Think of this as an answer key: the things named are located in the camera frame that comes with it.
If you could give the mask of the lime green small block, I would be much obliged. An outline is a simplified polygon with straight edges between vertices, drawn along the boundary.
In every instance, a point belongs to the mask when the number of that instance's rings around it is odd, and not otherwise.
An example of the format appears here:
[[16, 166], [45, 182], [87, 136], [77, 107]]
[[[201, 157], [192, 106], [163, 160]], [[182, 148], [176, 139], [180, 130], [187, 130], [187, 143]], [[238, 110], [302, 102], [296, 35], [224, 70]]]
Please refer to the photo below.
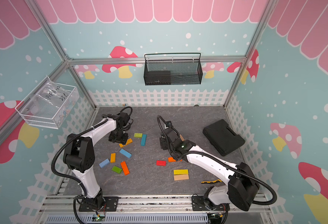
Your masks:
[[142, 138], [143, 134], [142, 133], [134, 133], [135, 138]]

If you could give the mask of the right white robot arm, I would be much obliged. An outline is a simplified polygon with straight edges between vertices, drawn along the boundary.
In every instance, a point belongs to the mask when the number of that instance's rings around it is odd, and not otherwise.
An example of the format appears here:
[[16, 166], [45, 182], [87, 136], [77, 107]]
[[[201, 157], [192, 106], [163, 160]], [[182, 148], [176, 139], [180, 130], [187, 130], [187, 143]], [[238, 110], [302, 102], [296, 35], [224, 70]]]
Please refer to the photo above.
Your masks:
[[197, 165], [218, 177], [224, 185], [211, 187], [203, 199], [210, 209], [215, 205], [231, 203], [242, 211], [248, 211], [252, 204], [272, 205], [277, 199], [276, 191], [266, 182], [256, 178], [246, 163], [239, 165], [222, 160], [190, 140], [182, 140], [171, 122], [160, 115], [157, 122], [161, 130], [161, 148], [168, 150], [176, 160]]

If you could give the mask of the yellow-orange long block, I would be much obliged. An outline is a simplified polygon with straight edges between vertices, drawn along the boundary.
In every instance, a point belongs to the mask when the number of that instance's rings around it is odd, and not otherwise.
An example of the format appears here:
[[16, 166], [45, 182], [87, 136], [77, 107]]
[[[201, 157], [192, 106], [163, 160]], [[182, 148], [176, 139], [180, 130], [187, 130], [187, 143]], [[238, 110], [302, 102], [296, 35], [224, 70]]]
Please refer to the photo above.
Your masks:
[[133, 140], [131, 138], [129, 138], [125, 144], [119, 144], [119, 146], [120, 146], [120, 148], [123, 148], [123, 147], [131, 144], [132, 142], [133, 142]]

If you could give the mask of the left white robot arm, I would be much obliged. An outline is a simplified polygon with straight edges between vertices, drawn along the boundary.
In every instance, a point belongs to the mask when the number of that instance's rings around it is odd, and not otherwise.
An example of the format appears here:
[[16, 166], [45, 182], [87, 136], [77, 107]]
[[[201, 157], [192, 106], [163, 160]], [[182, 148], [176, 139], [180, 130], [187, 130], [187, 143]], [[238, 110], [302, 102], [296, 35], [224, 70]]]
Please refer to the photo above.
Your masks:
[[[94, 211], [105, 206], [102, 189], [96, 181], [93, 170], [94, 146], [106, 135], [109, 135], [109, 141], [112, 143], [126, 144], [128, 140], [126, 131], [131, 127], [129, 121], [132, 112], [132, 107], [127, 106], [117, 114], [103, 115], [98, 124], [79, 134], [70, 134], [66, 143], [54, 155], [51, 163], [52, 173], [70, 178], [81, 187], [82, 195], [76, 197], [75, 202], [81, 200], [81, 204]], [[56, 162], [61, 154], [63, 154], [63, 163], [73, 172], [74, 176], [56, 170]]]

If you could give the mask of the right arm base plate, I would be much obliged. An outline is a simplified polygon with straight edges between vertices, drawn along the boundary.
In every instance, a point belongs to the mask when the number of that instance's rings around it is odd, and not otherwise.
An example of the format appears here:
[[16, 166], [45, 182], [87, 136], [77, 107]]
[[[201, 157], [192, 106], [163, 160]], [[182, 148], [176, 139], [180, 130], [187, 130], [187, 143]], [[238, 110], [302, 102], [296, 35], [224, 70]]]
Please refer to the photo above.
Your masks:
[[225, 211], [228, 203], [222, 203], [215, 205], [203, 196], [192, 195], [191, 197], [192, 209], [193, 211]]

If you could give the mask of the teal long block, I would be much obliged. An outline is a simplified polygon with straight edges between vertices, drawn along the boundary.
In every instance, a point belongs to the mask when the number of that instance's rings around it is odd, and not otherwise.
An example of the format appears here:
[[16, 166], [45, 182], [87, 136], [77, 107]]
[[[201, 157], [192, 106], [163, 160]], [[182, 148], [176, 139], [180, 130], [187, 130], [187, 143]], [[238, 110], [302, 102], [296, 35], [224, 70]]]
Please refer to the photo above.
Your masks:
[[147, 135], [146, 135], [146, 134], [143, 134], [143, 135], [142, 135], [142, 139], [141, 139], [141, 146], [145, 146], [145, 144], [146, 144], [146, 139], [147, 139]]

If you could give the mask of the orange long block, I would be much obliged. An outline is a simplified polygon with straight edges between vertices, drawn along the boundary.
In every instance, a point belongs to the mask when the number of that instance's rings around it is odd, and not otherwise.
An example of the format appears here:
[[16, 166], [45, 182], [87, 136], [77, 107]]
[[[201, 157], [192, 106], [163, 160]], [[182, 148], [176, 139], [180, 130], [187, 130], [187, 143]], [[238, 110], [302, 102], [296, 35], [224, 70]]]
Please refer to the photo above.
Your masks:
[[126, 161], [122, 161], [120, 164], [121, 164], [124, 175], [128, 175], [130, 173], [130, 171], [129, 171]]

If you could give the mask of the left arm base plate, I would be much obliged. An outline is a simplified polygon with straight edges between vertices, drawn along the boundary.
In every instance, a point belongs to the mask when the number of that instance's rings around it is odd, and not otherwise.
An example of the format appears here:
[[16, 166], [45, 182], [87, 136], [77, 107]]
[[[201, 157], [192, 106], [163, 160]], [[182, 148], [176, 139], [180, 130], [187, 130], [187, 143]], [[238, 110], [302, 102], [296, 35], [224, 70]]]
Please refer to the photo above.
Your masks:
[[86, 198], [79, 206], [80, 212], [116, 212], [119, 197]]

